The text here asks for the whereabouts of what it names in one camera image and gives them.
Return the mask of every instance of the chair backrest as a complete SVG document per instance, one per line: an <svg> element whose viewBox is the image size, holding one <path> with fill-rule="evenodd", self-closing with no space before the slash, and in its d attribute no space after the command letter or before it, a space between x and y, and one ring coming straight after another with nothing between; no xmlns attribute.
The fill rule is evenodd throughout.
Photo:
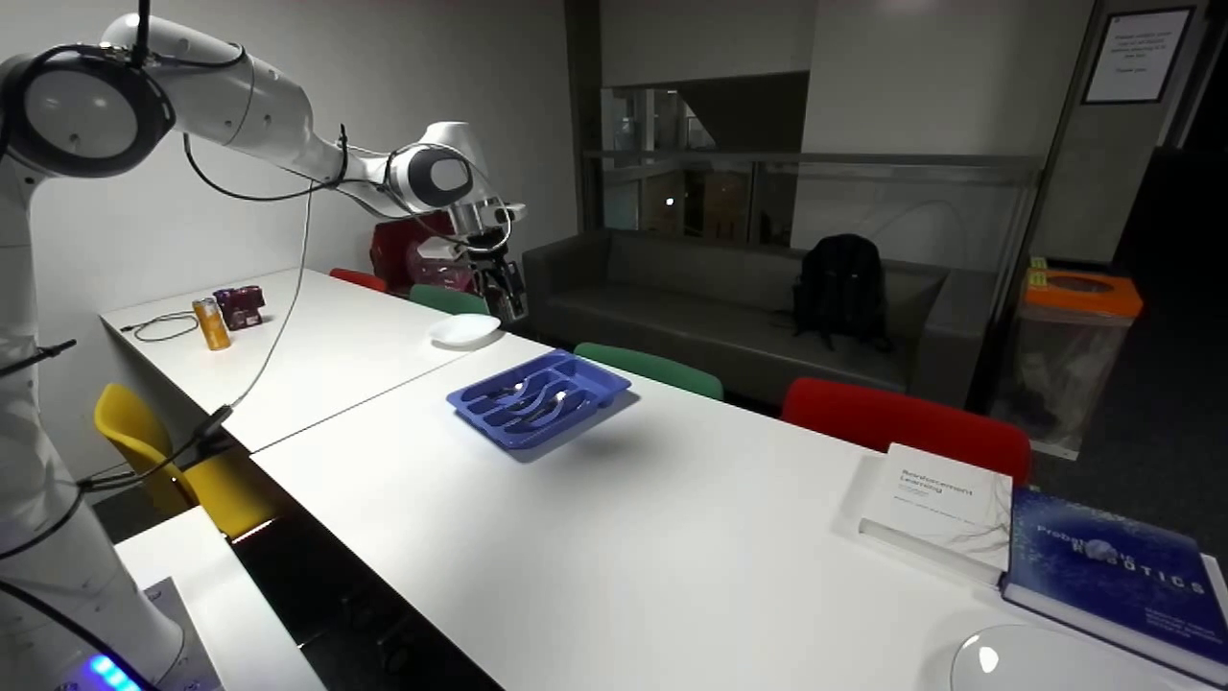
<svg viewBox="0 0 1228 691"><path fill-rule="evenodd" d="M371 271L354 271L354 269L330 269L334 279L345 279L345 283L359 283L359 288L371 288L371 291L386 291L386 283Z"/></svg>
<svg viewBox="0 0 1228 691"><path fill-rule="evenodd" d="M170 437L159 416L145 408L145 401L114 380L93 402L93 430L109 437L133 471L145 471L170 457ZM145 492L164 513L189 508L170 471L145 475Z"/></svg>
<svg viewBox="0 0 1228 691"><path fill-rule="evenodd" d="M724 384L714 373L691 367L691 366L661 357L661 353L620 348L620 344L608 344L608 342L579 342L577 353L588 360L601 360L611 367L624 367L624 373L707 394L707 401L724 394Z"/></svg>
<svg viewBox="0 0 1228 691"><path fill-rule="evenodd" d="M434 312L448 312L448 314L490 314L487 298L472 295L472 291L453 291L443 283L414 283L411 298Z"/></svg>
<svg viewBox="0 0 1228 691"><path fill-rule="evenodd" d="M801 376L788 388L783 419L870 448L903 443L959 457L1018 484L1034 475L1034 444L1018 428L897 390Z"/></svg>

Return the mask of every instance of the trash bin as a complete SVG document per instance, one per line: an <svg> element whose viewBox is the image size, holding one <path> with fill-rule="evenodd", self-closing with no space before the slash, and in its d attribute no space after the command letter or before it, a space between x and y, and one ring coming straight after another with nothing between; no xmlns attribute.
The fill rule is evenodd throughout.
<svg viewBox="0 0 1228 691"><path fill-rule="evenodd" d="M1037 454L1077 461L1140 312L1144 298L1128 277L1037 265L1007 348L995 419L1028 430Z"/></svg>

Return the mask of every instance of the green chair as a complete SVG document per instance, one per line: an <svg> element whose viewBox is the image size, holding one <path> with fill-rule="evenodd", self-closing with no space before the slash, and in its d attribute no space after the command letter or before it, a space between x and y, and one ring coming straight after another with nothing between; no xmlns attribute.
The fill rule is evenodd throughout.
<svg viewBox="0 0 1228 691"><path fill-rule="evenodd" d="M411 298L448 314L490 314L487 298L443 283L414 283Z"/></svg>
<svg viewBox="0 0 1228 691"><path fill-rule="evenodd" d="M668 360L668 357L656 357L656 353L620 348L620 344L608 344L608 342L579 342L577 353L588 357L588 360L601 360L611 367L624 367L624 373L636 373L636 376L649 376L649 380L707 394L707 401L724 401L724 384L716 376L700 373L700 367L691 367L683 360Z"/></svg>

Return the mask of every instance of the white table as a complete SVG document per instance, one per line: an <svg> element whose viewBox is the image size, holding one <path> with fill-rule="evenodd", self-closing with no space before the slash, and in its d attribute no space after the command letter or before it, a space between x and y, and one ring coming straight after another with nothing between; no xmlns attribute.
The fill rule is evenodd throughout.
<svg viewBox="0 0 1228 691"><path fill-rule="evenodd" d="M862 448L738 408L633 380L620 416L512 461L446 394L537 353L505 339L257 454L503 687L921 691L1013 620L838 527Z"/></svg>
<svg viewBox="0 0 1228 691"><path fill-rule="evenodd" d="M203 335L183 335L177 342L137 342L122 328L145 323L154 314L189 312L192 298L207 291L183 291L137 309L109 312L104 323L143 353L162 376L170 376L196 408L214 410L234 402L239 390L260 373L276 329L284 328L289 298L294 291L294 271L276 271L260 279L264 314L253 329L239 329L229 348L207 348ZM253 388L253 394L234 410L228 430L246 448L264 448L294 430L307 430L330 416L342 416L371 394L384 394L421 373L434 373L464 353L439 348L431 339L448 323L448 314L381 295L322 271L304 271L298 303L289 329ZM174 335L183 323L164 323L145 329L145 339Z"/></svg>
<svg viewBox="0 0 1228 691"><path fill-rule="evenodd" d="M159 581L177 582L228 691L322 687L203 511L118 543L118 561L137 589L154 589Z"/></svg>

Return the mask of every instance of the yellow chair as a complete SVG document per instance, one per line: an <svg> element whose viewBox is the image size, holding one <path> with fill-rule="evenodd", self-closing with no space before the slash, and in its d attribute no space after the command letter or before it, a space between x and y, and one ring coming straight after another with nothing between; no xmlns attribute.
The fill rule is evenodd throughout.
<svg viewBox="0 0 1228 691"><path fill-rule="evenodd" d="M133 471L159 469L174 454L145 401L114 380L101 390L93 428L127 457ZM249 466L246 454L203 457L189 471L164 466L162 471L145 475L145 492L162 513L200 504L229 543L243 543L276 517L276 488Z"/></svg>

